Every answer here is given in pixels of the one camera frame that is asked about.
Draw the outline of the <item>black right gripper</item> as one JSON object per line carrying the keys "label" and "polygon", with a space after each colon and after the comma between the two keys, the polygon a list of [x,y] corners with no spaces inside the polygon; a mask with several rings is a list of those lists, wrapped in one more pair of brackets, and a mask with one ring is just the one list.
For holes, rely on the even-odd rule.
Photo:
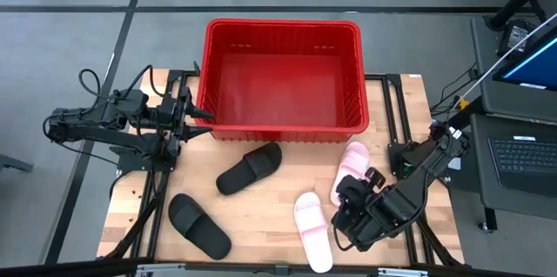
{"label": "black right gripper", "polygon": [[386,182],[380,171],[369,167],[365,177],[347,175],[337,185],[340,206],[332,217],[332,232],[341,251],[367,251],[380,240],[396,237],[417,218],[417,204],[397,187],[371,191]]}

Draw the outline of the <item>black slide sandal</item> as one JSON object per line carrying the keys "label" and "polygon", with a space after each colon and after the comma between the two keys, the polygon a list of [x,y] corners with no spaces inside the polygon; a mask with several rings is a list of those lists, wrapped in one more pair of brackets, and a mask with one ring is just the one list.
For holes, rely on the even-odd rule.
{"label": "black slide sandal", "polygon": [[168,215],[176,231],[211,259],[222,260],[232,250],[229,236],[189,195],[175,195],[169,204]]}
{"label": "black slide sandal", "polygon": [[282,162],[279,144],[267,143],[246,153],[242,159],[216,179],[218,191],[233,195],[274,174]]}

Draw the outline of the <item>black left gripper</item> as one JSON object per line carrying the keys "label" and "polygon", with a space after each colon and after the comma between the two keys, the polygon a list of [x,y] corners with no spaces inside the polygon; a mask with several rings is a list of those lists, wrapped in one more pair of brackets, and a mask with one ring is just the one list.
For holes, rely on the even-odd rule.
{"label": "black left gripper", "polygon": [[166,147],[170,155],[180,154],[182,141],[189,141],[212,131],[211,127],[188,126],[185,123],[186,112],[191,118],[214,117],[212,113],[191,105],[191,91],[188,87],[181,87],[175,98],[171,95],[171,91],[166,92],[158,107],[158,115],[163,117],[159,121],[159,127],[169,132]]}

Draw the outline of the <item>black frame beam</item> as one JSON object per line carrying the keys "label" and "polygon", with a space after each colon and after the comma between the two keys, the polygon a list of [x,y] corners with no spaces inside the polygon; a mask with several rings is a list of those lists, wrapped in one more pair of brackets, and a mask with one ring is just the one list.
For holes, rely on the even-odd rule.
{"label": "black frame beam", "polygon": [[[309,274],[312,270],[307,265],[156,262],[148,258],[132,258],[0,268],[0,277],[113,277],[127,274],[147,275],[165,271],[230,271],[289,276]],[[371,277],[539,277],[531,274],[428,264],[416,264],[409,267],[335,266],[330,272],[332,274],[363,274]]]}

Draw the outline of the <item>black power adapter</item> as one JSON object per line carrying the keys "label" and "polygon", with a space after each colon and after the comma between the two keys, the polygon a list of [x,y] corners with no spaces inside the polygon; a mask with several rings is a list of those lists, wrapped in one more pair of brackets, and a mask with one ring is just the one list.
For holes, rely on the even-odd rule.
{"label": "black power adapter", "polygon": [[497,54],[502,57],[515,45],[517,45],[517,47],[509,54],[509,57],[517,57],[523,54],[529,48],[530,42],[525,41],[520,44],[520,40],[522,40],[534,29],[534,24],[528,22],[525,19],[509,21],[506,28],[504,29]]}

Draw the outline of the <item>grey stand foot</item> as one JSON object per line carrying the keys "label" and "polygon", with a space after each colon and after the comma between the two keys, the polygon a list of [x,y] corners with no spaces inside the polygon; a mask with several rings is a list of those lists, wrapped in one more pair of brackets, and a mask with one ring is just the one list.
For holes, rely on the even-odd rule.
{"label": "grey stand foot", "polygon": [[15,169],[20,172],[31,172],[32,168],[32,164],[0,154],[0,172],[3,169]]}

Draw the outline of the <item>red plastic bin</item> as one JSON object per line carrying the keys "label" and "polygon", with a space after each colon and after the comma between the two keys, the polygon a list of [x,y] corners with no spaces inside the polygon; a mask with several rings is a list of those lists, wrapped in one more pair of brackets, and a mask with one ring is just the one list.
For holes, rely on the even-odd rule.
{"label": "red plastic bin", "polygon": [[342,143],[369,125],[360,28],[346,20],[215,18],[198,126],[225,141]]}

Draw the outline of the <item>monitor with blue screen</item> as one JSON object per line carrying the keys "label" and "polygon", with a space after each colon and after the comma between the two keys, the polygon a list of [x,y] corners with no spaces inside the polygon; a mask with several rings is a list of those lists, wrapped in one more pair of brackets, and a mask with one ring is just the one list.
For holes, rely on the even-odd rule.
{"label": "monitor with blue screen", "polygon": [[557,91],[557,33],[536,41],[530,51],[497,70],[493,80]]}

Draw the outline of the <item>black laptop keyboard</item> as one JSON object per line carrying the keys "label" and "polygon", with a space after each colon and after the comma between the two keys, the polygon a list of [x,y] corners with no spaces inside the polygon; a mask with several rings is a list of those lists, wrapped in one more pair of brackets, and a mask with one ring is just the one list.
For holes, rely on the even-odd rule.
{"label": "black laptop keyboard", "polygon": [[512,136],[490,138],[488,145],[501,186],[557,198],[557,139]]}

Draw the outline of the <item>laptop computer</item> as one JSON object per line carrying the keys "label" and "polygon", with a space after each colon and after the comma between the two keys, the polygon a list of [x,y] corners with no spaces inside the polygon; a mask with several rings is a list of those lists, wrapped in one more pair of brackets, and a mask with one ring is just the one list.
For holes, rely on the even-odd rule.
{"label": "laptop computer", "polygon": [[478,69],[486,74],[479,84],[480,96],[471,103],[473,110],[466,117],[472,130],[484,225],[497,229],[496,210],[557,220],[557,174],[514,173],[511,180],[518,188],[506,188],[499,181],[488,145],[490,138],[515,136],[557,142],[557,93],[492,80],[487,70],[499,59],[495,44],[500,33],[488,29],[482,18],[471,21],[471,32]]}

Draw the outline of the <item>light pink slide sandal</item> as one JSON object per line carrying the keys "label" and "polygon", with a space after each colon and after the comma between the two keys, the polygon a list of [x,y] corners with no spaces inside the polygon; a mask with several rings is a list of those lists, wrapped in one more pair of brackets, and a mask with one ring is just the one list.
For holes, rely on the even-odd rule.
{"label": "light pink slide sandal", "polygon": [[330,201],[335,206],[340,206],[337,186],[345,176],[363,179],[370,167],[369,151],[365,145],[358,141],[349,143],[341,156],[339,167],[330,192]]}
{"label": "light pink slide sandal", "polygon": [[295,202],[294,220],[311,270],[323,274],[332,269],[328,225],[316,193],[301,194]]}

